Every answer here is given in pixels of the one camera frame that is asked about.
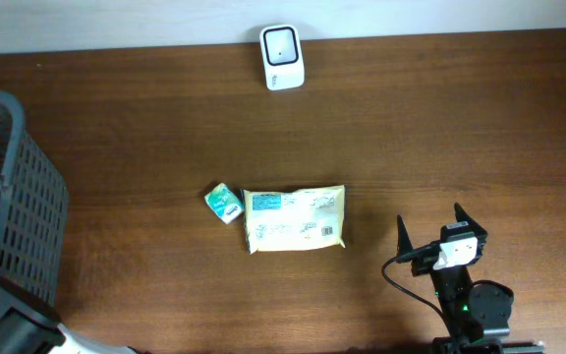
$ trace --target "white robot part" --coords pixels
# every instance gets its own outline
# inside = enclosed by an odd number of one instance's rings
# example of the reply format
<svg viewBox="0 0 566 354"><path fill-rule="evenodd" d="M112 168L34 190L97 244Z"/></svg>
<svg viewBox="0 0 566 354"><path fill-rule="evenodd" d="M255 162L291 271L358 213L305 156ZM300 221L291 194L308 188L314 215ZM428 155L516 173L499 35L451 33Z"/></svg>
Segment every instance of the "white robot part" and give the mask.
<svg viewBox="0 0 566 354"><path fill-rule="evenodd" d="M477 237L441 243L438 261L433 265L433 269L441 270L451 266L467 265L476 257L477 250Z"/></svg>
<svg viewBox="0 0 566 354"><path fill-rule="evenodd" d="M63 324L58 329L65 335L65 343L54 347L49 354L137 354L127 347L114 347L86 339L68 330Z"/></svg>

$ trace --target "blue label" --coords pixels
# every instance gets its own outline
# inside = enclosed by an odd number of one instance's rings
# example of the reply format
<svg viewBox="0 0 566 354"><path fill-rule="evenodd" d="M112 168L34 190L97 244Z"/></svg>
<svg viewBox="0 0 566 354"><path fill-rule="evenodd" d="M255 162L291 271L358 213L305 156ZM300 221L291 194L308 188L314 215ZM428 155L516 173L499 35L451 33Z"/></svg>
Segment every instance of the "blue label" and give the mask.
<svg viewBox="0 0 566 354"><path fill-rule="evenodd" d="M253 196L253 210L278 210L281 208L281 196Z"/></svg>

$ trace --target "white wall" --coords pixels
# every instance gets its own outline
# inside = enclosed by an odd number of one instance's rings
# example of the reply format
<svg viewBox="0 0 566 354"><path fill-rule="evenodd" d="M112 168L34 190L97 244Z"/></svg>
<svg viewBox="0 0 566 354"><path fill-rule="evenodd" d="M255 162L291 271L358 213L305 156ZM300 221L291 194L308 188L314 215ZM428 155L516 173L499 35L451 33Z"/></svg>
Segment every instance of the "white wall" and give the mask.
<svg viewBox="0 0 566 354"><path fill-rule="evenodd" d="M566 28L566 0L0 0L0 53Z"/></svg>

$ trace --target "white plug-in device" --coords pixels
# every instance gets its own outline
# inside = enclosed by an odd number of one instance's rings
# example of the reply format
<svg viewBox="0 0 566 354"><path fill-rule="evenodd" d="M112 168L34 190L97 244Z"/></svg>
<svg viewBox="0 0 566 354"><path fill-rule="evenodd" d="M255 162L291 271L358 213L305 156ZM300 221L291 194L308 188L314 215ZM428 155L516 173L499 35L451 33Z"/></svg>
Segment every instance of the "white plug-in device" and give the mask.
<svg viewBox="0 0 566 354"><path fill-rule="evenodd" d="M271 90L297 88L305 82L299 33L292 25L270 26L259 35L265 84Z"/></svg>

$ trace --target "basket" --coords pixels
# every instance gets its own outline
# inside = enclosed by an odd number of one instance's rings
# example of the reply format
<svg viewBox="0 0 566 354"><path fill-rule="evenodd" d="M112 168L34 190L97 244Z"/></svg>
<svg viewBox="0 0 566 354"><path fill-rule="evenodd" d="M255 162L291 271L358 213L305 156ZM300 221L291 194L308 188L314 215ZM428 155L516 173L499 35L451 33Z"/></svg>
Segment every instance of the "basket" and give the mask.
<svg viewBox="0 0 566 354"><path fill-rule="evenodd" d="M0 91L0 275L53 305L69 192Z"/></svg>

